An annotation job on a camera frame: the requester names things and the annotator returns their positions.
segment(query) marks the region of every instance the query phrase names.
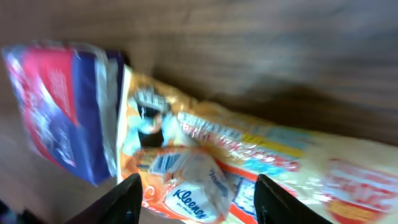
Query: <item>purple package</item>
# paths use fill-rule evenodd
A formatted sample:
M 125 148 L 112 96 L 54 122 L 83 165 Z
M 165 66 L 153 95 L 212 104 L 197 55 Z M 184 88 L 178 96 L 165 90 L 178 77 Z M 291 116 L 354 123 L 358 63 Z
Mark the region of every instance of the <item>purple package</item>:
M 2 54 L 31 148 L 92 184 L 114 176 L 121 53 L 47 42 Z

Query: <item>barcode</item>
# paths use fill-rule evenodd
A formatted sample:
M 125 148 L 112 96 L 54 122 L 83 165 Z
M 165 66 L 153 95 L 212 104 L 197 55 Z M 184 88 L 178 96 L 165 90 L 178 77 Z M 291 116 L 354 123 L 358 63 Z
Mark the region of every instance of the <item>barcode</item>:
M 180 154 L 166 154 L 158 156 L 154 163 L 152 163 L 150 172 L 163 175 L 174 166 L 175 162 L 179 158 Z

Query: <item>yellow stripe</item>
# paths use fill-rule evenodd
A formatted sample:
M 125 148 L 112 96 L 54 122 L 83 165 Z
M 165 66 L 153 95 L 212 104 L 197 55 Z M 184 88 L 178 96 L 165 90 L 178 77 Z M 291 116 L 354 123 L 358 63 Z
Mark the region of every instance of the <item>yellow stripe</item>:
M 302 157 L 304 152 L 300 149 L 296 149 L 293 147 L 285 146 L 274 141 L 266 140 L 264 138 L 254 136 L 251 134 L 243 134 L 242 142 L 249 144 L 256 144 L 259 147 L 265 147 L 267 149 L 273 150 L 275 152 L 281 152 L 283 154 L 294 156 L 294 157 Z

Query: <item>snack bag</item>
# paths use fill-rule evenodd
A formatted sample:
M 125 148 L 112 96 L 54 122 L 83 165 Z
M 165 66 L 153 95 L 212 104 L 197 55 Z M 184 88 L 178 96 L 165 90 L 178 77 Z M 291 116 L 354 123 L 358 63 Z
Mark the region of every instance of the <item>snack bag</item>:
M 125 66 L 118 123 L 118 162 L 145 147 L 195 146 L 176 113 L 197 101 L 181 91 Z M 121 166 L 118 164 L 119 182 Z
M 200 147 L 148 148 L 121 159 L 121 177 L 139 173 L 142 206 L 164 217 L 223 221 L 234 192 L 214 159 Z
M 235 175 L 238 191 L 266 174 L 333 223 L 397 223 L 396 147 L 279 126 L 209 102 L 177 118 L 187 134 L 210 147 L 224 172 Z M 230 212 L 255 223 L 251 193 L 243 192 Z
M 93 184 L 115 175 L 122 55 L 59 42 L 2 54 L 32 150 Z

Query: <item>brown wood grain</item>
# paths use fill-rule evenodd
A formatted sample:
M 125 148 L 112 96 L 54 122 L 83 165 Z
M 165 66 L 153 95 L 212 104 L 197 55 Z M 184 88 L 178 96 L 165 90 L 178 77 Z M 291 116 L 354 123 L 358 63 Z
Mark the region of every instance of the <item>brown wood grain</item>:
M 397 1 L 2 0 L 0 45 L 121 49 L 138 71 L 282 124 L 398 145 Z M 0 198 L 51 223 L 93 188 L 28 152 L 1 70 Z

